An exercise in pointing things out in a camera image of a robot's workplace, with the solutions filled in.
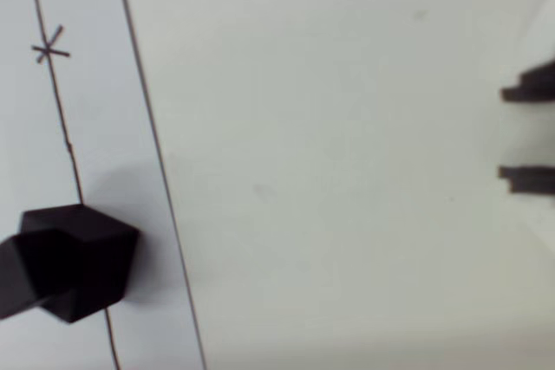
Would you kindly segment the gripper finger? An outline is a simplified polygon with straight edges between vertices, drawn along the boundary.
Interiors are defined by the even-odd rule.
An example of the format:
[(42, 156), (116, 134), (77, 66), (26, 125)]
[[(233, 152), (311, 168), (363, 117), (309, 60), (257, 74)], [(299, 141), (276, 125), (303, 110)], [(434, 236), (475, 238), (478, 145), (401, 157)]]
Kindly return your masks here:
[(553, 194), (554, 168), (550, 166), (501, 166), (501, 179), (509, 182), (512, 193)]
[(502, 88), (500, 95), (511, 103), (554, 102), (554, 61), (526, 70), (517, 85)]

